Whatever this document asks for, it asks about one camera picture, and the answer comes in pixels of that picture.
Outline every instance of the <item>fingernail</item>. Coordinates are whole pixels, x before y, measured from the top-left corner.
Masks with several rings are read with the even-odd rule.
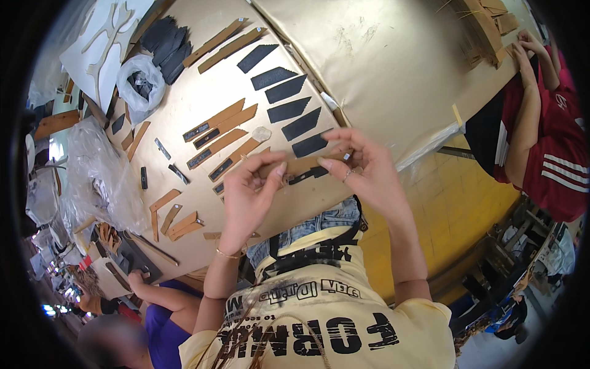
[[[285,171],[287,170],[287,162],[282,162],[281,165],[278,166],[277,168],[277,174],[280,175],[281,177],[283,176],[283,174],[285,174]]]
[[[332,162],[329,160],[325,160],[321,156],[317,159],[317,163],[328,170],[332,168]]]

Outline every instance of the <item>person in purple shirt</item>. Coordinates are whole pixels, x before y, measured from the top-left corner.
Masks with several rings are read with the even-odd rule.
[[[129,285],[151,304],[145,327],[124,315],[98,316],[80,330],[79,349],[104,367],[180,369],[178,345],[191,336],[202,292],[175,279],[147,285],[139,270],[129,273]]]

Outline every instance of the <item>denim shorts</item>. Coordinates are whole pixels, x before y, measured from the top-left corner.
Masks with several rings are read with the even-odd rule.
[[[278,249],[283,249],[303,236],[326,228],[352,226],[359,218],[360,210],[356,205],[356,200],[351,196],[333,208],[279,234]],[[255,270],[260,262],[270,255],[269,240],[250,247],[246,251],[246,255]]]

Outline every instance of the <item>gold bracelet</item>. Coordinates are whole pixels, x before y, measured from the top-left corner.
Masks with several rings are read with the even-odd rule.
[[[223,257],[226,257],[226,258],[228,258],[228,259],[239,259],[239,258],[240,258],[240,256],[241,256],[241,253],[240,253],[240,256],[227,255],[227,254],[225,254],[224,252],[220,251],[219,247],[217,247],[215,250],[217,251],[217,253],[218,253],[219,255],[221,255],[221,256],[223,256]]]

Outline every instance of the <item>ring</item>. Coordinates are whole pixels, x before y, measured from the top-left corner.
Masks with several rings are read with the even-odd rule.
[[[342,180],[342,183],[344,183],[344,181],[346,181],[346,179],[348,178],[348,176],[350,175],[350,173],[352,173],[352,170],[349,169],[346,171],[346,175],[344,176],[344,179]]]

